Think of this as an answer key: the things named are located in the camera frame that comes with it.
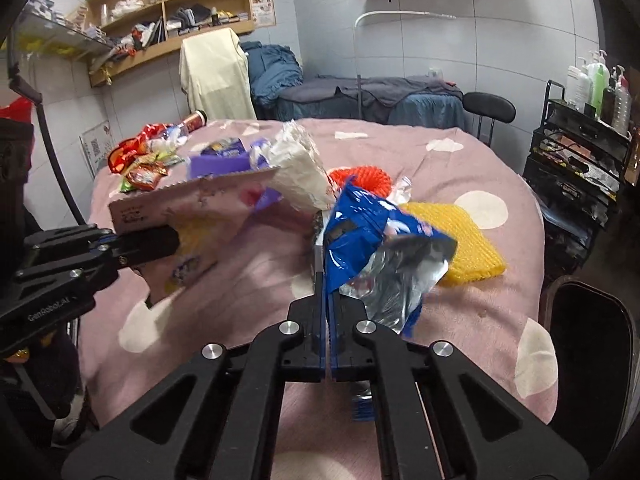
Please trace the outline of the pink cardboard snack box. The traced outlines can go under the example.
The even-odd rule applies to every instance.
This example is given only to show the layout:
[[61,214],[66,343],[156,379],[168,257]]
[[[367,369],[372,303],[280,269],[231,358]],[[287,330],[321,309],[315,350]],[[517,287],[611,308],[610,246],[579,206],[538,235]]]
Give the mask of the pink cardboard snack box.
[[277,172],[267,168],[201,177],[108,205],[119,235],[132,233],[140,240],[150,229],[174,231],[151,235],[152,252],[160,258],[127,262],[148,285],[152,304],[216,266]]

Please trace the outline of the blue foil snack wrapper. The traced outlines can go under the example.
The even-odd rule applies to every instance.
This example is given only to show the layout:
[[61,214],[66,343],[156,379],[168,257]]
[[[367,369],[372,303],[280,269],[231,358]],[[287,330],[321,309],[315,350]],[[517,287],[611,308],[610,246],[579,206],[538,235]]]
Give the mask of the blue foil snack wrapper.
[[349,179],[324,232],[326,287],[410,337],[424,296],[450,270],[457,248],[453,237]]

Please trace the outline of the black trash bin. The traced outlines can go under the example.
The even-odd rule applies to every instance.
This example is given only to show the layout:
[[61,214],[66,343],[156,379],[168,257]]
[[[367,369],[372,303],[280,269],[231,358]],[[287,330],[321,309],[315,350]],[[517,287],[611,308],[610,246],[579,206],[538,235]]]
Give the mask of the black trash bin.
[[639,415],[639,332],[623,301],[574,275],[542,293],[539,321],[558,361],[550,426],[589,470],[612,456]]

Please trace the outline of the red snack bag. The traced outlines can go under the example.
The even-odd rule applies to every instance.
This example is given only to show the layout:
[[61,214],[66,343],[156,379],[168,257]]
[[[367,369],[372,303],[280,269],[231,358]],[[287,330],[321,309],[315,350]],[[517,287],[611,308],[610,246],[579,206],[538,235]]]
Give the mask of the red snack bag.
[[159,139],[171,124],[147,124],[135,136],[117,144],[107,155],[112,174],[122,174],[139,156],[152,152],[152,142]]

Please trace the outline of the clear plastic bottle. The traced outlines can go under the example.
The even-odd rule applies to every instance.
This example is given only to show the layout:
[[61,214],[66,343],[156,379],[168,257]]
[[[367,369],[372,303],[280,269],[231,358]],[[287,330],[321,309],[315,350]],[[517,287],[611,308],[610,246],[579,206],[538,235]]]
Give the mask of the clear plastic bottle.
[[166,128],[158,136],[146,142],[148,153],[172,153],[189,140],[190,132],[185,125],[179,124]]

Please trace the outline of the purple snack package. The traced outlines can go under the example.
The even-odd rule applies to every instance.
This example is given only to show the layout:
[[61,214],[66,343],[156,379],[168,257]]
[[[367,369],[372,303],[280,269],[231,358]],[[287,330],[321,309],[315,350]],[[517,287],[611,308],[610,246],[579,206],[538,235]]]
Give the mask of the purple snack package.
[[[267,169],[269,162],[262,154],[266,139],[258,139],[247,148],[239,138],[223,138],[210,142],[189,162],[189,179],[220,177],[226,174]],[[273,188],[250,191],[244,202],[254,211],[261,211],[280,202],[282,195]]]

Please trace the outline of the red chips tube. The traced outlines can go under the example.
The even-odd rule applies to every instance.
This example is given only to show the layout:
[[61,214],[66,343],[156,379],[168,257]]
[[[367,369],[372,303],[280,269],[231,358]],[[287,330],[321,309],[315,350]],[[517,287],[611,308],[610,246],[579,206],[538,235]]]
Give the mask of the red chips tube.
[[202,110],[194,110],[191,115],[180,122],[180,127],[183,128],[183,130],[186,130],[187,133],[192,133],[195,130],[205,127],[206,124],[206,114]]

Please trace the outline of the yellow foam fruit net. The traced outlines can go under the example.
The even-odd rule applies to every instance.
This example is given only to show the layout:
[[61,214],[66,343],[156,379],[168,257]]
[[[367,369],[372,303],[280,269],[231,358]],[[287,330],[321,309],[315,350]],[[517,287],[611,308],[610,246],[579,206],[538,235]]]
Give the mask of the yellow foam fruit net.
[[410,202],[401,209],[457,242],[456,253],[440,286],[466,285],[498,278],[506,272],[506,260],[461,207]]

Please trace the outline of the black trolley shelf rack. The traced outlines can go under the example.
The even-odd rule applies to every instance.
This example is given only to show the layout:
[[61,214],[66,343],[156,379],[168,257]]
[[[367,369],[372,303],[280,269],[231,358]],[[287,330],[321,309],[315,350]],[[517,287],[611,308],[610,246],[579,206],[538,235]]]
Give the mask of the black trolley shelf rack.
[[544,220],[544,279],[580,269],[598,235],[617,212],[631,136],[577,108],[552,79],[544,89],[539,126],[533,132],[524,179]]

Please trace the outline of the massage bed with grey cover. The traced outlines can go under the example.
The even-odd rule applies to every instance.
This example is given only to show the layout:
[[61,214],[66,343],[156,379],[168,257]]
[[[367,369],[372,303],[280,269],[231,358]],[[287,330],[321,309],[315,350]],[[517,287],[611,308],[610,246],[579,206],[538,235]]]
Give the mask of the massage bed with grey cover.
[[380,125],[449,129],[466,126],[463,92],[430,76],[318,77],[255,100],[262,120],[359,119]]

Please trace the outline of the white curved pipe stand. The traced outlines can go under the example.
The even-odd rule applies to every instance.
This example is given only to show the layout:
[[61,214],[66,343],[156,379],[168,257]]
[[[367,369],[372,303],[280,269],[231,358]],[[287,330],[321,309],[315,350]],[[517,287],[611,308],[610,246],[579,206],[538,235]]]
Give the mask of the white curved pipe stand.
[[390,22],[394,32],[402,32],[401,21],[403,18],[420,18],[427,20],[454,21],[455,15],[437,13],[424,10],[371,10],[363,12],[355,18],[352,25],[352,46],[354,47],[354,69],[357,83],[357,110],[358,118],[364,118],[363,104],[363,77],[367,70],[364,67],[366,58],[394,58],[397,50],[397,40],[383,39],[380,32],[372,32],[372,28],[386,27],[384,23]]

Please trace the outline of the black round stool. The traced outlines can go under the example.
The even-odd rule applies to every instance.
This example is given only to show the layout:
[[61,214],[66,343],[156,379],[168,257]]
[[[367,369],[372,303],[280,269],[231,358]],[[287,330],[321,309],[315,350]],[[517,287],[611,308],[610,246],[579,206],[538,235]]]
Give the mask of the black round stool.
[[466,112],[478,118],[475,133],[477,140],[482,140],[483,120],[485,118],[490,120],[488,140],[485,142],[487,146],[491,146],[496,122],[509,125],[514,122],[516,117],[514,104],[506,98],[492,93],[479,91],[465,93],[462,105]]

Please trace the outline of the clear pump bottle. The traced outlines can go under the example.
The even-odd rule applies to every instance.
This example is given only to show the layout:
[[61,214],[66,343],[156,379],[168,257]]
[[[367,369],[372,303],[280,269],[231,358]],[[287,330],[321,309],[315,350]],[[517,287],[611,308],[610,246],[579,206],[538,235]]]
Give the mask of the clear pump bottle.
[[625,76],[625,69],[621,65],[616,66],[615,102],[612,128],[625,138],[628,136],[628,126],[631,112],[631,94],[629,82]]

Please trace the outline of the white pump bottle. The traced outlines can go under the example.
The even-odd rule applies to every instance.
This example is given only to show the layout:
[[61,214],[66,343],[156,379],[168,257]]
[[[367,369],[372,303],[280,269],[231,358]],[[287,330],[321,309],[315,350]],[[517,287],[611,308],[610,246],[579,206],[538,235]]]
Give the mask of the white pump bottle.
[[591,79],[588,75],[587,62],[579,58],[578,65],[570,65],[567,69],[565,102],[574,110],[582,113],[591,99]]

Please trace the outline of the green lotion bottle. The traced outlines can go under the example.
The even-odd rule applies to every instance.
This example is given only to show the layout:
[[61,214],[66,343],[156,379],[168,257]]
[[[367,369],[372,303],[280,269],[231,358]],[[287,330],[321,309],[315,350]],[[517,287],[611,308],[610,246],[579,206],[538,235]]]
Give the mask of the green lotion bottle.
[[606,66],[605,50],[597,50],[591,52],[592,58],[587,65],[588,77],[591,81],[591,93],[589,104],[596,111],[596,116],[600,117],[602,112],[604,90],[608,88],[608,80],[610,79],[610,71]]

